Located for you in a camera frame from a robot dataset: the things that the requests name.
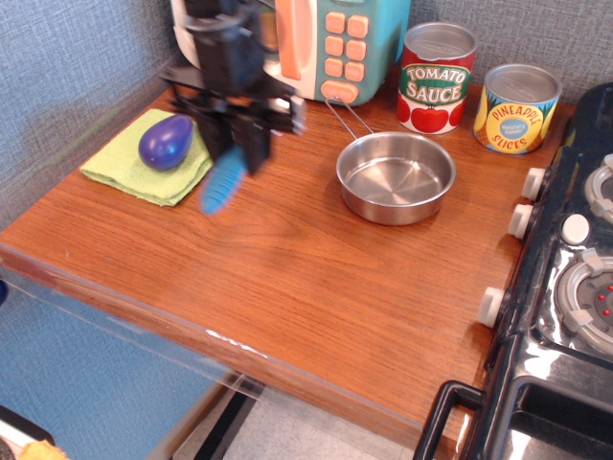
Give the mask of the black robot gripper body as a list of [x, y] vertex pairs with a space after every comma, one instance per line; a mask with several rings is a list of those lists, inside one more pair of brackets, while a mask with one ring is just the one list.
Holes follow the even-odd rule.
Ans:
[[173, 28], [189, 63], [168, 68], [162, 79], [173, 88], [179, 112], [194, 118], [224, 112], [229, 104], [298, 96], [264, 70], [267, 47], [257, 13], [176, 13]]

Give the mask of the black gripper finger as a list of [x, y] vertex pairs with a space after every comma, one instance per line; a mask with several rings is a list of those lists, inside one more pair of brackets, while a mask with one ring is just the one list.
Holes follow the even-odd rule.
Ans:
[[255, 175], [270, 155], [270, 129], [253, 117], [238, 117], [232, 128], [235, 142], [243, 149], [247, 170]]
[[222, 112], [198, 112], [195, 116], [200, 136], [213, 161], [220, 159], [233, 145], [230, 118]]

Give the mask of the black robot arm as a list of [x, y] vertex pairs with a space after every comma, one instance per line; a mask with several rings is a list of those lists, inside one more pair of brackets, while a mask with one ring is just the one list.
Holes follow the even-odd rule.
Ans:
[[306, 104], [295, 89], [264, 70], [258, 1], [186, 1], [175, 19], [193, 39], [197, 63], [172, 67], [163, 79], [177, 111], [194, 118], [216, 162], [232, 146], [254, 174], [270, 155], [274, 131], [305, 129]]

